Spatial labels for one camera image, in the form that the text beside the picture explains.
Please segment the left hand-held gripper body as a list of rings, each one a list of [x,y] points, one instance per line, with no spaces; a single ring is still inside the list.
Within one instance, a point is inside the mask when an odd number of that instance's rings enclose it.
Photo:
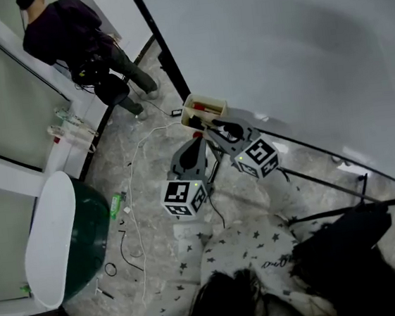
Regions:
[[[194,217],[208,197],[206,140],[193,138],[172,157],[161,183],[161,205],[173,217]]]

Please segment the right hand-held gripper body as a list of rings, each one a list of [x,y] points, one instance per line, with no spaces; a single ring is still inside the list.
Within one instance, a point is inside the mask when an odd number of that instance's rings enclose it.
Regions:
[[[279,154],[271,140],[241,118],[219,117],[224,127],[208,127],[209,137],[222,149],[238,171],[266,178],[279,166]]]

